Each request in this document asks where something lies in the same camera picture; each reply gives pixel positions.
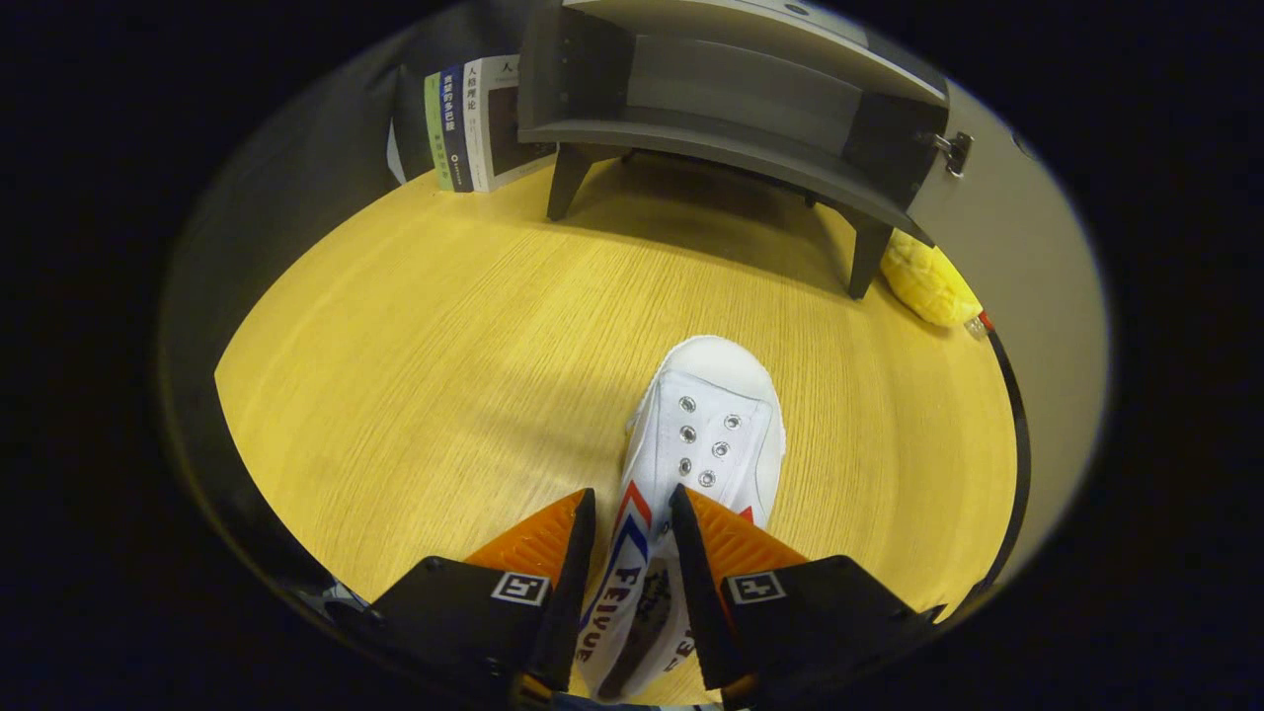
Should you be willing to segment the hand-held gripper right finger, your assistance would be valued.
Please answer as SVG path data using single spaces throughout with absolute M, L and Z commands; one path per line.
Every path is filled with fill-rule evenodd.
M 702 678 L 727 707 L 839 707 L 934 633 L 848 555 L 811 560 L 685 486 L 670 517 Z

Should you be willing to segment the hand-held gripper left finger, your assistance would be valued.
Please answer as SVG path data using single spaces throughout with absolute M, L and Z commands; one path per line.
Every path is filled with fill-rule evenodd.
M 579 490 L 458 560 L 428 555 L 375 602 L 329 598 L 336 629 L 423 688 L 425 710 L 549 710 L 573 684 L 595 535 Z

